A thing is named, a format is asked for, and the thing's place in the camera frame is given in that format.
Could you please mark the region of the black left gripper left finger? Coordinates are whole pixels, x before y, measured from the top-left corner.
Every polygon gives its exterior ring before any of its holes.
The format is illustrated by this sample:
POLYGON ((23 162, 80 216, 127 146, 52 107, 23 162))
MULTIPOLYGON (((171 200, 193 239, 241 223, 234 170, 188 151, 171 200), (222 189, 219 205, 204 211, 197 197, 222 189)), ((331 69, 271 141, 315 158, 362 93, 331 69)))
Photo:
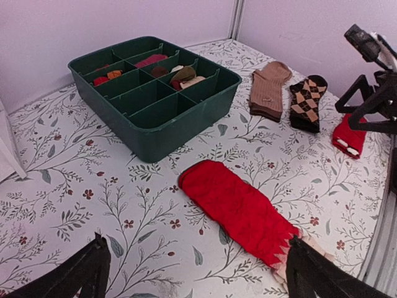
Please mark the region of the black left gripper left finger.
POLYGON ((54 270, 6 294, 6 297, 105 297, 111 254, 107 240, 96 233, 93 241, 81 248, 54 270))

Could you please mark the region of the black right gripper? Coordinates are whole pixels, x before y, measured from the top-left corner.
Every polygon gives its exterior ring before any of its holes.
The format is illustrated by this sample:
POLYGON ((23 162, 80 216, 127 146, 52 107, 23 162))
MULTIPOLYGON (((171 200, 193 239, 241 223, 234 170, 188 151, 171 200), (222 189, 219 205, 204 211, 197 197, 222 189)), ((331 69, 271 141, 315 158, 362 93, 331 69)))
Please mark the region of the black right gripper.
POLYGON ((335 103, 335 108, 341 114, 351 114, 349 127, 352 130, 396 135, 396 73, 376 71, 373 75, 375 85, 370 85, 367 77, 361 74, 335 103), (375 105, 369 113, 380 114, 383 121, 362 122, 368 109, 360 105, 371 95, 375 97, 375 105))

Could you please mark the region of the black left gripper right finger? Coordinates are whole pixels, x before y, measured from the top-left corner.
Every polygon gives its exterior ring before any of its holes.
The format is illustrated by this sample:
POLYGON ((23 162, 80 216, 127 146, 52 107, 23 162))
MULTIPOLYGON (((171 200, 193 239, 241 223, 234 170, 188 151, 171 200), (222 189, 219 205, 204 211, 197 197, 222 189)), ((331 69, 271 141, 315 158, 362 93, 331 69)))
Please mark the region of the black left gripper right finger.
POLYGON ((286 277, 291 298, 389 298, 339 269, 298 237, 290 240, 286 277))

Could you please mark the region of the red and cream sock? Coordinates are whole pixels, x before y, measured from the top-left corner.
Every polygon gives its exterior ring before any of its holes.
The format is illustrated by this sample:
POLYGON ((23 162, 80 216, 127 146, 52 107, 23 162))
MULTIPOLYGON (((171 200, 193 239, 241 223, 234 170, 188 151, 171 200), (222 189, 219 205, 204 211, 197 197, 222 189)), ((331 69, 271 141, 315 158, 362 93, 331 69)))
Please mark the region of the red and cream sock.
POLYGON ((186 169, 178 186, 243 250, 262 261, 275 279, 287 285, 289 241, 298 237, 327 259, 311 237, 285 219, 259 190, 218 161, 200 161, 186 169))

